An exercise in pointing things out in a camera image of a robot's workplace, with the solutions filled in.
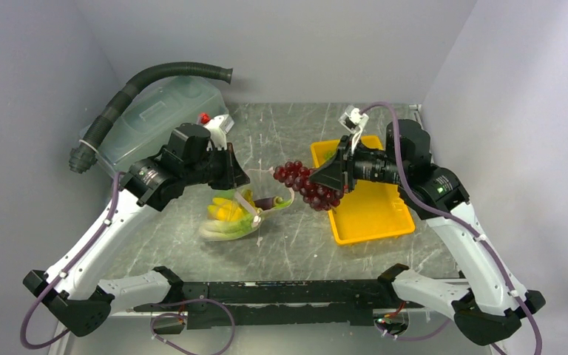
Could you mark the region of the clear lidded storage box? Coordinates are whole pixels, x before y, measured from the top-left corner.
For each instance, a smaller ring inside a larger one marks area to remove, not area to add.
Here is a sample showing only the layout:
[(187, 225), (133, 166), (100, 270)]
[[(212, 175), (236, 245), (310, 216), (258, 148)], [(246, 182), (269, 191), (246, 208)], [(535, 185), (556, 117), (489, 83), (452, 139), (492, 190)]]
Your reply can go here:
[(98, 148), (96, 165), (109, 176), (126, 172), (134, 162), (158, 152), (181, 124), (196, 124), (202, 114), (213, 118), (228, 112), (220, 90), (204, 78), (157, 81), (114, 123)]

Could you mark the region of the purple grape bunch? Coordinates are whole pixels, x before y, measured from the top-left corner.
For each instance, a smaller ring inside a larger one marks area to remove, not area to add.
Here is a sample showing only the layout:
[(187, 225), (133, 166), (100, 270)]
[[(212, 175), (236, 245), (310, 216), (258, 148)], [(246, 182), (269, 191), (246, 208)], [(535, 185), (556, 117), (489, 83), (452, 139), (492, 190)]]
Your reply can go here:
[(308, 168), (299, 160), (294, 160), (274, 167), (273, 178), (283, 183), (285, 187), (293, 189), (313, 210), (334, 210), (340, 205), (344, 194), (311, 182), (309, 177), (312, 172), (314, 169)]

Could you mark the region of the yellow plastic tray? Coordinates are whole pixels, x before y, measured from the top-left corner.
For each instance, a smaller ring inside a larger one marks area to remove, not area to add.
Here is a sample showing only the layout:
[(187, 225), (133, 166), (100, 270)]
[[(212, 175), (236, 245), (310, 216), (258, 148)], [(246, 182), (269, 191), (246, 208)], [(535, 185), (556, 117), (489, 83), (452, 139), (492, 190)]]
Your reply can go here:
[(358, 181), (328, 212), (331, 230), (340, 246), (396, 238), (415, 231), (409, 208), (397, 186)]

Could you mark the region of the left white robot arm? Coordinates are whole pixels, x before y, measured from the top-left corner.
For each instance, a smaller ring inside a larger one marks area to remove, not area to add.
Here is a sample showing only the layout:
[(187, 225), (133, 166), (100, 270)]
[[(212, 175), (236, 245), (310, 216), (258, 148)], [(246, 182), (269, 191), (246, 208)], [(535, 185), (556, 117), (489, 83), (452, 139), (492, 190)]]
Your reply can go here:
[(158, 266), (136, 277), (105, 278), (128, 239), (184, 190), (207, 185), (231, 190), (249, 182), (226, 131), (214, 124), (182, 124), (167, 144), (116, 176), (106, 210), (82, 238), (46, 271), (33, 270), (24, 285), (72, 334), (84, 337), (112, 314), (145, 304), (176, 309), (183, 281)]

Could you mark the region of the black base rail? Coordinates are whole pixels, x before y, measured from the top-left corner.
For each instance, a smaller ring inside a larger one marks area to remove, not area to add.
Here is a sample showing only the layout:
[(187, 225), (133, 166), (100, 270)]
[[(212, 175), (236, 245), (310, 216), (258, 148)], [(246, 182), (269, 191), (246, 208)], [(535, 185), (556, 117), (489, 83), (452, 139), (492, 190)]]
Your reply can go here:
[(137, 312), (184, 311), (190, 330), (235, 325), (371, 326), (402, 301), (377, 280), (186, 282), (183, 294)]

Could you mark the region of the clear pink zip top bag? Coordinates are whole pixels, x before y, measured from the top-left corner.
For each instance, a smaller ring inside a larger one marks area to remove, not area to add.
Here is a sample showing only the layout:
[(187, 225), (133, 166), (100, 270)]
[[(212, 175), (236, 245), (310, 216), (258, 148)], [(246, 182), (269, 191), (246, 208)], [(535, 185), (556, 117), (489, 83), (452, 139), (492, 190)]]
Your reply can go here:
[(263, 222), (288, 208), (295, 200), (291, 188), (273, 178), (274, 168), (250, 169), (250, 183), (221, 191), (207, 207), (208, 219), (198, 229), (207, 241), (230, 241), (259, 229)]

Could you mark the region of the purple eggplant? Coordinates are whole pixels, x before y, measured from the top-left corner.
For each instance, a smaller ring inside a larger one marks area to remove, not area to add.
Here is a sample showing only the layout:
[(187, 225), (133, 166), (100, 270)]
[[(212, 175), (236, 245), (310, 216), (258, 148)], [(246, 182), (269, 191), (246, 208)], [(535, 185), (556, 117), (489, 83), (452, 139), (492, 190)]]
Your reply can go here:
[(254, 206), (258, 209), (262, 209), (262, 210), (269, 210), (269, 209), (273, 209), (276, 206), (280, 205), (281, 203), (284, 202), (284, 199), (282, 197), (279, 196), (275, 196), (275, 197), (264, 197), (261, 199), (257, 199), (254, 200)]

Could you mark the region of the green grape bunch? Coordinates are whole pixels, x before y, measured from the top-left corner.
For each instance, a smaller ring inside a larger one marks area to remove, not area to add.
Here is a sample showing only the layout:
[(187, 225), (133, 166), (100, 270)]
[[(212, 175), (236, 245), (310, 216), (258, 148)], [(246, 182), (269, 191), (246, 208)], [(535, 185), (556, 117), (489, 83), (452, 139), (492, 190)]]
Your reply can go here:
[(335, 154), (336, 154), (335, 150), (329, 150), (323, 155), (323, 157), (324, 157), (325, 161), (329, 161), (330, 159), (332, 159), (335, 156)]

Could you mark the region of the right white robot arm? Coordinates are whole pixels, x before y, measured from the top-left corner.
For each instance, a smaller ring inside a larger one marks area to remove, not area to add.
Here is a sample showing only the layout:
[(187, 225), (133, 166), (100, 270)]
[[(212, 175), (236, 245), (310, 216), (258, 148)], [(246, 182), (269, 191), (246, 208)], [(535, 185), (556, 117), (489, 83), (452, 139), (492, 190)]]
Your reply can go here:
[(414, 302), (454, 321), (477, 345), (511, 337), (523, 319), (532, 319), (545, 303), (507, 270), (479, 224), (468, 193), (449, 169), (434, 164), (430, 136), (415, 121), (387, 126), (387, 146), (372, 149), (360, 136), (363, 120), (344, 118), (348, 130), (333, 157), (310, 176), (312, 183), (341, 193), (359, 181), (389, 183), (419, 218), (441, 238), (466, 279), (458, 286), (422, 276), (396, 264), (379, 276), (378, 297), (387, 307)]

